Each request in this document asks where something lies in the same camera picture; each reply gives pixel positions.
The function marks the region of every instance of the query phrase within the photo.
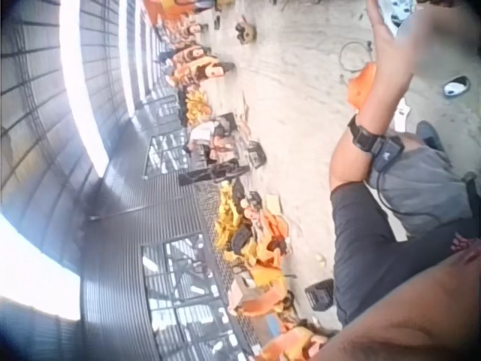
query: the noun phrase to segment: cable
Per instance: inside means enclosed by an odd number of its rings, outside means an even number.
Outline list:
[[[344,51],[345,49],[349,46],[349,45],[353,45],[353,44],[357,44],[358,46],[362,47],[364,50],[366,50],[366,53],[368,53],[369,55],[369,60],[370,61],[373,61],[373,54],[372,54],[372,42],[371,41],[368,41],[368,44],[367,45],[364,45],[362,42],[360,41],[350,41],[348,43],[345,43],[343,45],[343,47],[340,49],[340,52],[339,52],[339,57],[338,57],[338,61],[339,61],[339,65],[340,67],[344,70],[344,71],[348,71],[349,73],[357,73],[359,71],[361,71],[364,66],[360,69],[349,69],[347,68],[344,64],[343,64],[343,54],[344,54]]]
[[[377,174],[376,191],[377,191],[377,196],[378,196],[379,200],[381,201],[381,203],[383,204],[384,207],[386,207],[392,213],[397,214],[398,216],[406,216],[406,217],[425,216],[425,217],[430,217],[433,220],[436,220],[439,224],[443,223],[443,221],[438,216],[436,216],[435,214],[422,213],[422,212],[419,212],[419,213],[417,213],[417,212],[400,212],[400,211],[396,211],[395,209],[389,207],[386,204],[386,202],[384,201],[383,197],[381,196],[381,192],[380,192],[379,185],[380,185],[380,180],[381,180],[382,174],[383,174],[382,172]]]

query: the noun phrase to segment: white shirt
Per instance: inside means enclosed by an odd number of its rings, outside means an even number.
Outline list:
[[[206,122],[196,126],[189,136],[190,141],[210,141],[213,136],[215,122]]]

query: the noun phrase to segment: building wall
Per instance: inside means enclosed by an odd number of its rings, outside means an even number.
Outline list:
[[[100,180],[78,135],[65,90],[60,0],[14,3],[9,14],[2,14],[1,211],[41,252],[80,274],[83,226]],[[129,0],[129,8],[134,3]],[[119,69],[118,2],[81,0],[80,7],[85,81],[112,156],[129,119]],[[129,11],[132,34],[133,13]],[[132,39],[129,52],[135,73]],[[132,76],[133,89],[138,89],[136,81]],[[79,323],[4,302],[2,333],[21,341],[30,359],[84,359]]]
[[[150,139],[180,129],[177,114],[162,103],[149,103],[136,113],[138,121],[127,125],[87,228],[82,300],[91,359],[159,359],[141,246],[199,232],[211,236],[195,186],[179,187],[176,173],[143,177]],[[245,344],[242,335],[238,338]]]

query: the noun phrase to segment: gray pants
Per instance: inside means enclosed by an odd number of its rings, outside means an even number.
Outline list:
[[[409,236],[472,217],[466,184],[453,173],[445,153],[426,146],[403,153],[380,176],[372,170],[368,185],[379,187]]]

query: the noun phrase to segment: sneaker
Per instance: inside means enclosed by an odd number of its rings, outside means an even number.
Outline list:
[[[436,129],[427,120],[419,122],[416,127],[416,135],[431,149],[439,150],[440,152],[445,151]]]

